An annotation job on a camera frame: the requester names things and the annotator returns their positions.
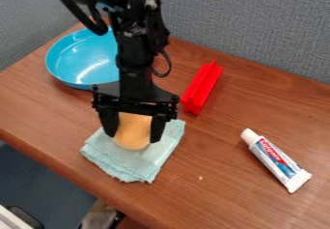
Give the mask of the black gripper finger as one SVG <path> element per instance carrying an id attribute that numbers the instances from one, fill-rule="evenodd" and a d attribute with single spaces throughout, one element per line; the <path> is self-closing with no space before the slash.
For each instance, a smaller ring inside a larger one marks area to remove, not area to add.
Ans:
<path id="1" fill-rule="evenodd" d="M 151 137 L 149 137 L 151 143 L 156 143 L 160 141 L 164 129 L 165 129 L 165 116 L 157 114 L 152 117 L 152 121 L 151 121 Z"/>
<path id="2" fill-rule="evenodd" d="M 113 137 L 119 127 L 119 112 L 108 108 L 101 108 L 97 111 L 97 115 L 105 134 Z"/>

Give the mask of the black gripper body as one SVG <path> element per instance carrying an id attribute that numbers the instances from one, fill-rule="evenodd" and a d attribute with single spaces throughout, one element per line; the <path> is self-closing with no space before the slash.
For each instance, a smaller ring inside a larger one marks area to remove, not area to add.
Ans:
<path id="1" fill-rule="evenodd" d="M 100 118 L 113 121 L 119 113 L 177 117 L 179 98 L 160 88 L 149 71 L 120 72 L 119 80 L 92 86 L 92 108 Z"/>

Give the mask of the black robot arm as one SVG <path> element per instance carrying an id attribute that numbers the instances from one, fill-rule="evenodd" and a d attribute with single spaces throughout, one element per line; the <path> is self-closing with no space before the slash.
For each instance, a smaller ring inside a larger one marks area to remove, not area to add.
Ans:
<path id="1" fill-rule="evenodd" d="M 155 143 L 165 123 L 177 117 L 179 97 L 152 78 L 165 77 L 153 68 L 157 55 L 167 56 L 169 32 L 161 15 L 161 0 L 58 0 L 84 26 L 99 36 L 112 32 L 117 43 L 116 81 L 92 85 L 92 108 L 108 136 L 119 132 L 120 114 L 151 118 Z"/>

